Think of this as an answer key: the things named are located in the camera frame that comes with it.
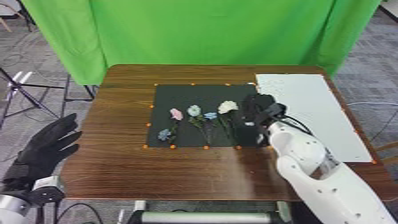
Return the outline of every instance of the white board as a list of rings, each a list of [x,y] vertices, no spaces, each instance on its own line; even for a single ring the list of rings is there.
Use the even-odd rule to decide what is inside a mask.
[[[259,93],[287,106],[285,114],[300,120],[342,162],[371,162],[371,155],[328,90],[321,75],[257,74]]]

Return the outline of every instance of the cable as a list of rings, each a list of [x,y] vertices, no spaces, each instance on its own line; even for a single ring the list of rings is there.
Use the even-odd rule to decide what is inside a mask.
[[[92,206],[90,206],[88,204],[85,204],[85,203],[76,203],[76,204],[72,204],[72,205],[65,208],[65,210],[63,210],[63,212],[60,213],[60,216],[58,216],[58,218],[56,218],[56,222],[54,222],[54,224],[58,224],[58,221],[60,221],[60,219],[61,219],[61,217],[63,217],[67,211],[69,211],[70,208],[76,207],[77,205],[83,205],[83,206],[90,209],[90,211],[92,211],[93,214],[95,214],[97,222],[99,222],[99,224],[102,224],[102,219],[101,219],[99,213],[97,213],[95,209],[92,208]]]
[[[303,123],[301,123],[291,116],[284,115],[284,117],[285,117],[287,119],[291,119],[291,120],[300,124],[300,126],[303,127],[307,133],[312,135],[312,132],[310,132],[307,126],[303,125]]]
[[[398,103],[387,103],[387,102],[355,102],[355,103],[348,103],[346,105],[360,105],[360,104],[374,104],[374,105],[390,105],[390,106],[398,106]]]
[[[280,123],[284,123],[291,128],[296,128],[305,134],[312,135],[310,131],[307,132],[307,130],[303,130],[296,125],[292,125],[289,122],[285,122],[280,118],[269,116],[269,118],[278,121]]]
[[[381,134],[381,132],[383,132],[387,126],[388,126],[388,123],[390,123],[390,121],[394,120],[396,114],[398,114],[398,110],[394,111],[394,114],[392,114],[392,116],[390,116],[390,118],[388,118],[388,121],[387,121],[383,127],[381,127],[381,130],[376,132],[376,134],[374,134],[374,136],[372,136],[369,142],[372,142],[372,140],[376,139],[378,135]]]
[[[53,224],[56,224],[58,205],[60,205],[60,201],[56,201],[54,204],[53,204]]]
[[[35,224],[44,224],[44,207],[38,207],[35,211]]]

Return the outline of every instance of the blue flower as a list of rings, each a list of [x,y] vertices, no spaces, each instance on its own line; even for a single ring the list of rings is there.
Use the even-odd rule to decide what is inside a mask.
[[[168,139],[170,136],[170,130],[165,129],[157,132],[157,140],[165,141]]]
[[[213,120],[216,118],[216,113],[214,112],[205,113],[204,118]]]

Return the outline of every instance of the wall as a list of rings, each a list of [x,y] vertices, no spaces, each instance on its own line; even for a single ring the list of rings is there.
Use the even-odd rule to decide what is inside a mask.
[[[381,2],[381,7],[388,10],[388,12],[398,17],[398,0],[388,0],[387,2]]]
[[[15,0],[0,0],[0,3],[5,3],[14,8],[15,11],[21,10],[19,3]],[[12,15],[14,12],[8,10],[6,7],[0,5],[0,16],[12,16]]]

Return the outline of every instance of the tripod stand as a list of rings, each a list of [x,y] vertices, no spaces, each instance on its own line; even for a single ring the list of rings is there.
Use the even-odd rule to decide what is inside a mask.
[[[26,112],[31,109],[40,109],[44,113],[47,113],[54,118],[58,118],[58,115],[53,113],[53,111],[47,109],[46,105],[42,104],[42,100],[44,100],[49,89],[63,89],[63,87],[22,84],[22,83],[15,82],[14,79],[10,78],[6,72],[3,71],[1,67],[0,67],[0,73],[1,73],[1,77],[3,77],[5,81],[8,82],[6,103],[5,103],[3,113],[1,113],[1,116],[0,116],[0,130],[1,130],[5,118],[21,114],[22,112]],[[38,99],[33,98],[33,96],[30,95],[30,93],[22,89],[24,86],[46,89]],[[15,94],[17,91],[19,91],[24,99],[31,103],[31,107],[28,107],[26,109],[22,109],[17,112],[8,114],[10,101],[12,101],[14,94]]]

